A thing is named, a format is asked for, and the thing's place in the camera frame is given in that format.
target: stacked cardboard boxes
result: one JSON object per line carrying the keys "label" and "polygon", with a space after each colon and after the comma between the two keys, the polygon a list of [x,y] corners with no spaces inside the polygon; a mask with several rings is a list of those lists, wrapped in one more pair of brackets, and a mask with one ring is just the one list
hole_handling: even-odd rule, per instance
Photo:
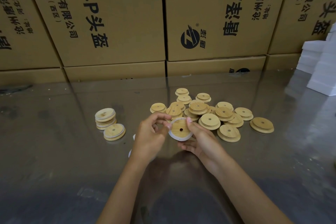
{"label": "stacked cardboard boxes", "polygon": [[164,76],[162,0],[36,3],[70,81]]}
{"label": "stacked cardboard boxes", "polygon": [[336,20],[335,11],[336,0],[284,0],[268,50],[270,57],[299,53],[305,41],[325,40]]}
{"label": "stacked cardboard boxes", "polygon": [[34,0],[0,0],[0,85],[65,82]]}
{"label": "stacked cardboard boxes", "polygon": [[[215,65],[213,72],[262,70],[265,57],[250,56],[267,54],[281,3],[282,0],[166,0],[168,75],[211,72],[212,69],[203,68],[210,63],[221,64]],[[197,66],[182,70],[180,62]]]}

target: stainless steel table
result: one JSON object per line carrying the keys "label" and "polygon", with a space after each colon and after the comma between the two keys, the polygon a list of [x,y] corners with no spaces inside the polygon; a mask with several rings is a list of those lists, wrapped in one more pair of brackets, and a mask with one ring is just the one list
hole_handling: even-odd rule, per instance
{"label": "stainless steel table", "polygon": [[[301,71],[34,85],[0,95],[0,223],[94,223],[153,103],[209,93],[271,120],[248,122],[225,150],[295,223],[336,223],[336,98],[306,88]],[[116,142],[95,127],[112,107],[127,129]],[[241,223],[218,182],[176,141],[166,139],[141,181],[132,223]]]}

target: right hand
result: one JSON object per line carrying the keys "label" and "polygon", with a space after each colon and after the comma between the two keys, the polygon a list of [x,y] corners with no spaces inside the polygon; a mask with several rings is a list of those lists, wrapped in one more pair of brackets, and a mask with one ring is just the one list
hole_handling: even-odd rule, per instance
{"label": "right hand", "polygon": [[195,154],[206,169],[218,177],[222,173],[221,163],[227,153],[211,131],[192,122],[189,117],[187,117],[187,127],[194,134],[196,141],[178,142],[178,147]]}

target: left hand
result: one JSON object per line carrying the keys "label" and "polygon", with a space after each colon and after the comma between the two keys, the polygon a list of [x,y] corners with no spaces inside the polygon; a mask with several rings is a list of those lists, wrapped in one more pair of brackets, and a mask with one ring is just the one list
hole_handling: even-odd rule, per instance
{"label": "left hand", "polygon": [[156,157],[165,142],[166,135],[171,129],[171,124],[166,121],[171,116],[162,112],[155,112],[147,119],[143,120],[135,136],[130,159],[148,163]]}

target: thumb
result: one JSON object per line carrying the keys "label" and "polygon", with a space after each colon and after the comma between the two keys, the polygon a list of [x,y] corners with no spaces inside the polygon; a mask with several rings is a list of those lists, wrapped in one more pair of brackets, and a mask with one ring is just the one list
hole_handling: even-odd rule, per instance
{"label": "thumb", "polygon": [[166,127],[166,126],[163,126],[163,127],[157,132],[157,134],[161,134],[161,135],[163,135],[164,138],[166,138],[168,132],[169,132],[169,128]]}
{"label": "thumb", "polygon": [[196,137],[202,132],[202,130],[196,126],[195,122],[193,122],[190,117],[187,117],[187,127]]}

